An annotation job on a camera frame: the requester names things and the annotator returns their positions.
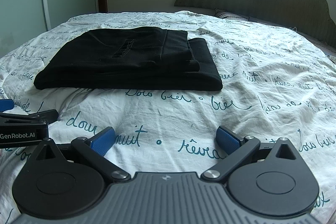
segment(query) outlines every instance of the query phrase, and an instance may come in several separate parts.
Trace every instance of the black pants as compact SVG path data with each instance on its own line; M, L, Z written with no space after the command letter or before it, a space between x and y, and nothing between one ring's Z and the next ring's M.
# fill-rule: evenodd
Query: black pants
M221 90L203 38L157 27L96 29L67 42L34 80L38 89Z

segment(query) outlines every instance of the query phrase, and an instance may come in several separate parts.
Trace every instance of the silver bolt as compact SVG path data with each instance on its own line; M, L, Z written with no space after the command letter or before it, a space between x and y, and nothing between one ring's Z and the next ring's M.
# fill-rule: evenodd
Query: silver bolt
M208 179L216 179L218 178L221 173L219 173L218 171L216 170L206 170L203 175L208 178Z
M113 171L111 174L111 177L114 179L125 179L127 178L128 173L126 173L123 170L117 170L117 171Z

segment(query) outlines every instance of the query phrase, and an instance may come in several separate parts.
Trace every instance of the white bed sheet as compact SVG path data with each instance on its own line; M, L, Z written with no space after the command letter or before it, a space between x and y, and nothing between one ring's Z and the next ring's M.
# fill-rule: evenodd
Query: white bed sheet
M35 75L67 41L90 29L140 26L205 38L223 90L34 87ZM105 157L131 175L201 174L225 156L215 142L219 125L262 142L288 137L319 182L312 214L325 224L335 223L330 218L336 209L335 77L336 67L323 52L289 29L187 11L93 14L71 18L1 58L0 96L14 100L12 113L57 109L59 121L49 127L56 143L114 127L119 137ZM19 215L11 187L33 149L0 150L0 223Z

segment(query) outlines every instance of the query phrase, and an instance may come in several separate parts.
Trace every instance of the bed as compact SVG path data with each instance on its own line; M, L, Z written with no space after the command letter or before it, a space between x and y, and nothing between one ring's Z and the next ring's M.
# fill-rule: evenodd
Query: bed
M34 77L57 51L87 30L141 26L186 30L188 39L203 37L223 89L34 87ZM336 65L323 51L286 27L186 10L125 12L73 17L8 53L0 59L0 96L14 100L10 113L56 109L59 119L49 126L56 143L68 143L78 136L89 138L112 126L118 136L105 157L131 175L136 171L197 171L200 175L226 156L215 141L220 125L262 142L287 137L320 186L313 216L323 224L334 224L335 77ZM33 149L0 150L0 223L11 223L20 214L11 187Z

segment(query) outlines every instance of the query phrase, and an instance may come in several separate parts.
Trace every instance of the folded black fabric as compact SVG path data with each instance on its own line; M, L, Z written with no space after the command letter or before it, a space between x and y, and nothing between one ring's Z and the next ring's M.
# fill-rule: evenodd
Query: folded black fabric
M221 90L203 38L157 27L96 29L67 42L39 72L37 89Z

